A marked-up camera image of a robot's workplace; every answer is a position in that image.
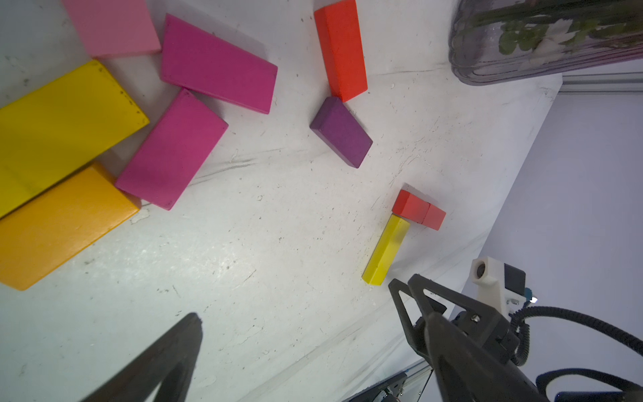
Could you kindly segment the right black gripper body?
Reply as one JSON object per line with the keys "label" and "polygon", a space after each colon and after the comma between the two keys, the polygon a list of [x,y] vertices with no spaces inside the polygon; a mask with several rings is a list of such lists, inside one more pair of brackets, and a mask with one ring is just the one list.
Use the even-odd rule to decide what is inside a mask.
{"label": "right black gripper body", "polygon": [[510,322],[496,308],[462,293],[448,291],[443,298],[464,310],[453,321],[475,345],[498,362],[509,362],[518,347],[518,338]]}

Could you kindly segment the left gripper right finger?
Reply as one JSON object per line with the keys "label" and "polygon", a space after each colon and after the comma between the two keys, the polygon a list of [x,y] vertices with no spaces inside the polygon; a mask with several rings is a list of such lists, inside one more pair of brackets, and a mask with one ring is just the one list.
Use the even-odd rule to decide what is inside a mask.
{"label": "left gripper right finger", "polygon": [[425,318],[425,340],[444,401],[544,401],[534,386],[492,358],[437,313]]}

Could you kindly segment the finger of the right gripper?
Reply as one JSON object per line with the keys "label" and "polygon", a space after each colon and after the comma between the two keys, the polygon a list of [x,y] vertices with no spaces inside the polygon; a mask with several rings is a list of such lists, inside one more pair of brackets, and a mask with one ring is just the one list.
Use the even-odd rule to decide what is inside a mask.
{"label": "finger of the right gripper", "polygon": [[401,326],[410,348],[423,359],[430,359],[427,341],[425,340],[425,315],[421,306],[429,306],[431,313],[443,315],[447,306],[439,301],[442,288],[437,282],[415,274],[408,282],[393,279],[388,290],[399,316]]}

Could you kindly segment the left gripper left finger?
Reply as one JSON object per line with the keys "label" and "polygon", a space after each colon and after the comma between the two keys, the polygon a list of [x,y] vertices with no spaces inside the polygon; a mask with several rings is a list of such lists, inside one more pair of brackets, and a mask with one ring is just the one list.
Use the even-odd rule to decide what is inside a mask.
{"label": "left gripper left finger", "polygon": [[202,321],[189,313],[85,400],[186,400],[202,341]]}

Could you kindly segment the lime yellow long block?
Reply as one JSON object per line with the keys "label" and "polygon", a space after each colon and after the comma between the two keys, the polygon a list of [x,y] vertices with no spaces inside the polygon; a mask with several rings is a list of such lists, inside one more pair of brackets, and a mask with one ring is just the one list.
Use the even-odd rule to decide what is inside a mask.
{"label": "lime yellow long block", "polygon": [[362,279],[370,286],[381,286],[410,229],[410,222],[392,214],[365,268]]}

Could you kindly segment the light red block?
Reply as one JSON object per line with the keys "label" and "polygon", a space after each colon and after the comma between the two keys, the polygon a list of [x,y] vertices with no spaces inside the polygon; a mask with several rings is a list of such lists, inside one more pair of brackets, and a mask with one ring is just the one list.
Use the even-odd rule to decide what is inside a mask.
{"label": "light red block", "polygon": [[422,220],[422,224],[430,229],[439,230],[445,220],[445,216],[445,211],[434,204],[429,204],[425,217]]}

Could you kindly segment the dark red block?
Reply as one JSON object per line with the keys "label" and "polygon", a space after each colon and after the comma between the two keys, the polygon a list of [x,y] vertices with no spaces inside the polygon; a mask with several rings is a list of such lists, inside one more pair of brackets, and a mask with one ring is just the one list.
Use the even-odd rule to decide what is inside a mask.
{"label": "dark red block", "polygon": [[392,212],[400,218],[416,224],[423,224],[429,209],[430,203],[407,190],[401,189],[393,205]]}

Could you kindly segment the dark purple block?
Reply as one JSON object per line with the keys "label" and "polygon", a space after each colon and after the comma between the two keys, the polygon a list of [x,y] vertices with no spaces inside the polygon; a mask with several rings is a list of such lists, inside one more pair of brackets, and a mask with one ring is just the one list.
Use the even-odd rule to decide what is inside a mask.
{"label": "dark purple block", "polygon": [[328,97],[313,118],[310,128],[348,166],[358,169],[373,140],[337,97]]}

